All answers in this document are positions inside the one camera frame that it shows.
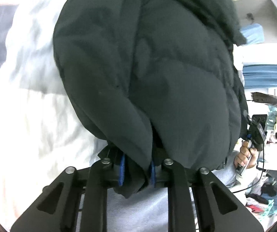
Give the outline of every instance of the light blue fabric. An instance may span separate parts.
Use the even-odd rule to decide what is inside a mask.
[[[263,27],[260,24],[254,23],[247,25],[240,29],[240,32],[247,40],[247,44],[257,44],[264,42],[264,32]]]
[[[277,65],[244,64],[245,89],[277,87]]]

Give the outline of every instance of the silver bolt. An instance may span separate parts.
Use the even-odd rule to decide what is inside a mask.
[[[72,174],[75,172],[75,167],[68,167],[66,168],[65,172],[68,174]]]
[[[104,158],[104,159],[102,159],[102,163],[103,164],[109,164],[110,162],[111,162],[110,158]]]
[[[172,165],[173,163],[174,163],[174,161],[173,161],[172,159],[165,159],[165,160],[164,160],[164,164],[165,164],[165,165],[169,165],[169,166],[170,166],[170,165]]]
[[[208,174],[208,173],[209,173],[209,170],[208,170],[208,168],[206,168],[206,167],[202,167],[202,168],[200,169],[200,172],[201,172],[201,174]]]

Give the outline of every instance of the black puffer jacket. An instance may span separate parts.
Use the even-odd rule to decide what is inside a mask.
[[[152,126],[169,156],[216,169],[247,110],[231,0],[68,0],[54,30],[68,96],[90,132],[150,165]]]

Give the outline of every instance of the triangular cutout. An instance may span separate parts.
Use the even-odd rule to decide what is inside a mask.
[[[225,192],[215,183],[212,183],[212,190],[217,202],[219,212],[225,215],[229,212],[237,210],[237,205],[226,195]]]
[[[54,190],[49,193],[45,200],[37,206],[37,209],[48,214],[54,214],[57,209],[57,204],[62,193],[64,183],[60,182]]]

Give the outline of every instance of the blue textured strip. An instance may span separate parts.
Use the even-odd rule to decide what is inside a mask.
[[[154,162],[151,161],[151,183],[153,186],[155,186],[156,184],[156,171],[155,171],[155,168],[154,168]]]
[[[121,162],[120,162],[120,172],[119,172],[119,180],[118,185],[121,187],[124,182],[124,172],[125,172],[125,154],[123,153]]]

